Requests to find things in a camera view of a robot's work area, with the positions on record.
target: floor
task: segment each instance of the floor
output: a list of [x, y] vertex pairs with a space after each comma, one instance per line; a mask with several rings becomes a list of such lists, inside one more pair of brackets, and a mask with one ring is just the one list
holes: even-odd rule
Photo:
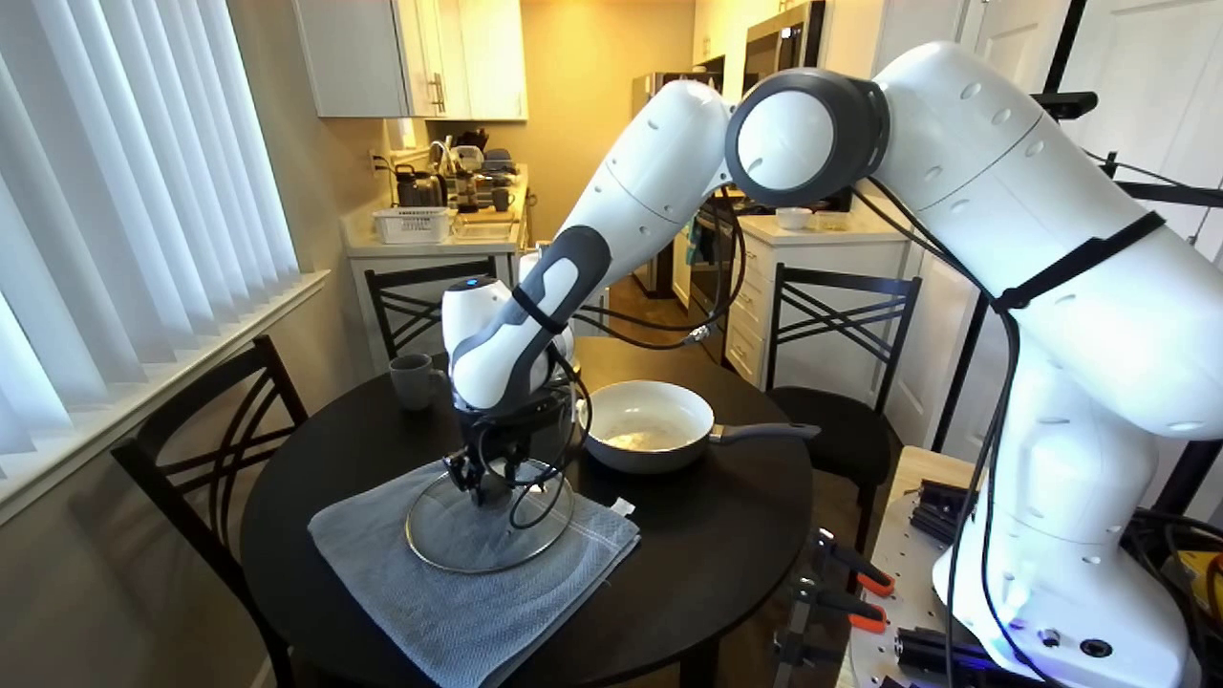
[[[676, 296], [651, 296], [635, 280], [623, 280], [611, 285], [609, 305], [618, 313], [635, 313], [641, 321], [690, 321]], [[665, 340], [665, 333], [641, 329], [641, 324], [618, 324], [632, 336], [641, 340]], [[809, 526], [823, 523], [842, 537], [852, 537], [855, 523], [855, 503], [852, 503], [852, 484], [832, 475], [809, 475]], [[807, 560], [792, 570], [792, 577], [776, 589], [776, 596], [750, 616], [737, 630], [730, 630], [717, 647], [717, 688], [755, 688], [755, 685], [776, 685], [776, 657], [773, 657], [773, 636], [776, 630], [787, 625], [792, 607], [793, 607], [793, 586], [804, 573], [814, 573]], [[818, 651], [830, 651], [830, 657], [818, 657], [804, 665], [787, 685], [792, 688], [824, 688], [838, 681], [838, 657], [842, 657], [842, 636], [844, 621], [842, 619], [818, 619], [809, 621], [807, 635]], [[681, 672], [676, 665], [665, 665], [657, 672], [647, 672], [637, 681], [628, 681], [623, 688], [676, 688]]]

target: window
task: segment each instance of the window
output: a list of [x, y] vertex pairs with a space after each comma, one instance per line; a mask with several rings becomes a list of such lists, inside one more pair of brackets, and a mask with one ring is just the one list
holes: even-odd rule
[[7, 0], [0, 112], [4, 500], [298, 264], [224, 0]]

